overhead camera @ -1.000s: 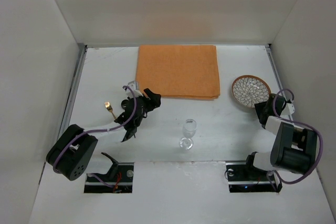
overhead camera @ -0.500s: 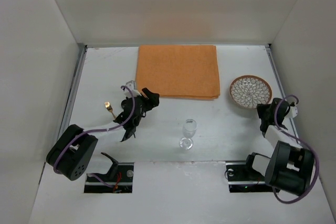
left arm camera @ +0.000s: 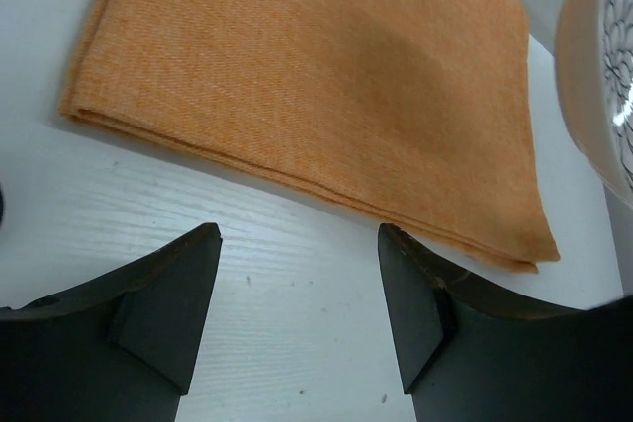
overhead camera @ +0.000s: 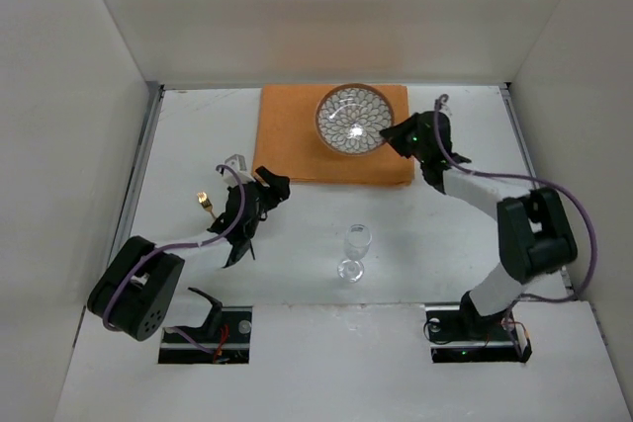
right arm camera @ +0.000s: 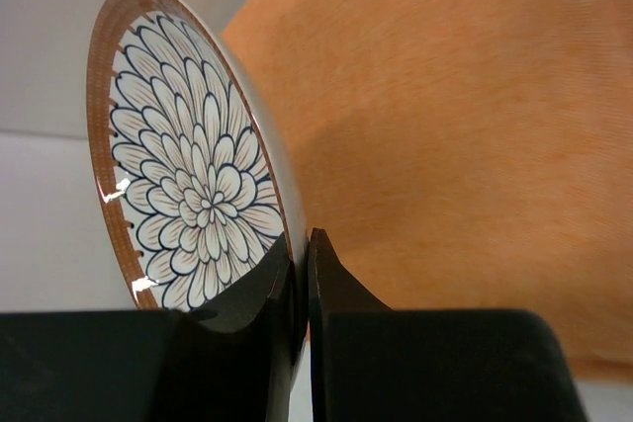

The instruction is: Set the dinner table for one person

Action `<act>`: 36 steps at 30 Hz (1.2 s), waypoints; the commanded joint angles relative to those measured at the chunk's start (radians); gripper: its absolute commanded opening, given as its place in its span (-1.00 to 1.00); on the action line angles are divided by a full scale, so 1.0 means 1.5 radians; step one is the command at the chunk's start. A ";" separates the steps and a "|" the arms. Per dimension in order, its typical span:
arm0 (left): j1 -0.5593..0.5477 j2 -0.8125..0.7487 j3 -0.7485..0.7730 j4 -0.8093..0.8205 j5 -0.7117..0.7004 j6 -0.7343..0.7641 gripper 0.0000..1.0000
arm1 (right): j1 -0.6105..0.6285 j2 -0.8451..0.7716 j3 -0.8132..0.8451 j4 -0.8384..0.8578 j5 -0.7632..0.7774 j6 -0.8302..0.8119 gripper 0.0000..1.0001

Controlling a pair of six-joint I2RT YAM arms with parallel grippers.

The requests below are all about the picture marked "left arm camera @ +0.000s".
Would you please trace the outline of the orange cloth placemat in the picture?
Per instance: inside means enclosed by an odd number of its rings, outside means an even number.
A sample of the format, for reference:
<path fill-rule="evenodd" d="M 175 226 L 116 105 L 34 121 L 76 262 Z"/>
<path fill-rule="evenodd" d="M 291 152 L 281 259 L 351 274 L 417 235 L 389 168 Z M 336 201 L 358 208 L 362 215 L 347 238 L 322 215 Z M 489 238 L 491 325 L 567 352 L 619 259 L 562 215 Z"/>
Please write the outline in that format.
<path fill-rule="evenodd" d="M 533 273 L 519 0 L 94 0 L 60 113 Z"/>

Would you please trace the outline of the patterned ceramic plate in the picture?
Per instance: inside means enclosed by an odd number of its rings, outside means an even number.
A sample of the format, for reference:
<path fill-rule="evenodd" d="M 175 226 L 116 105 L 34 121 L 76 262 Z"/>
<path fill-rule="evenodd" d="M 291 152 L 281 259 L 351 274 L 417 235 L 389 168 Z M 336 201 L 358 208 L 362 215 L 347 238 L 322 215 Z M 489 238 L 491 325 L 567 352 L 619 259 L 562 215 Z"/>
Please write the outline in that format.
<path fill-rule="evenodd" d="M 632 0 L 564 0 L 555 35 L 557 92 L 577 149 L 632 202 Z"/>

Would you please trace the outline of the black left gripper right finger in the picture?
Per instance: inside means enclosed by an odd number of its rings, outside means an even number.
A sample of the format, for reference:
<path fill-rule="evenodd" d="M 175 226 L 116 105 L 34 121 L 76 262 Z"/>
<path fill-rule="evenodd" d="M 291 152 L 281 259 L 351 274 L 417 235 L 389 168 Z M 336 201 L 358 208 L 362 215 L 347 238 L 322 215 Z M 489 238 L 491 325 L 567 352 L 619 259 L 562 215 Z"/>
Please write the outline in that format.
<path fill-rule="evenodd" d="M 628 421 L 632 300 L 587 310 L 521 295 L 391 224 L 378 232 L 404 392 L 420 421 Z"/>

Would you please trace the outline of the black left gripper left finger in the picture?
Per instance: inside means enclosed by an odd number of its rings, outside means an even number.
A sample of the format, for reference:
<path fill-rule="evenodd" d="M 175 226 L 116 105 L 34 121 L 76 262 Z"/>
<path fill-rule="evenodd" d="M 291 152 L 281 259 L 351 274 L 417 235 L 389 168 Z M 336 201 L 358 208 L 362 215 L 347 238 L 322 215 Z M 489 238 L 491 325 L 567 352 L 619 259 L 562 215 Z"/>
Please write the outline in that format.
<path fill-rule="evenodd" d="M 202 224 L 65 291 L 1 311 L 5 421 L 172 421 L 191 386 L 222 238 Z"/>

